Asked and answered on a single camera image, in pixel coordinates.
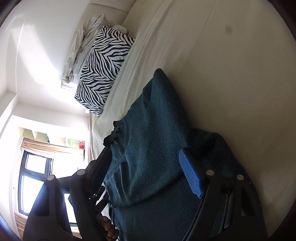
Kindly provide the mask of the person's right hand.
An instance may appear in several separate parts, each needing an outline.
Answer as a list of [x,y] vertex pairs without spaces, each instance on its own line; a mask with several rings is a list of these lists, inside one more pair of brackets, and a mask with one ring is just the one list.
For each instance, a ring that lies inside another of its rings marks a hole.
[[111,220],[107,216],[102,216],[101,225],[104,227],[109,238],[116,240],[119,236],[119,230],[116,229],[115,225],[111,223]]

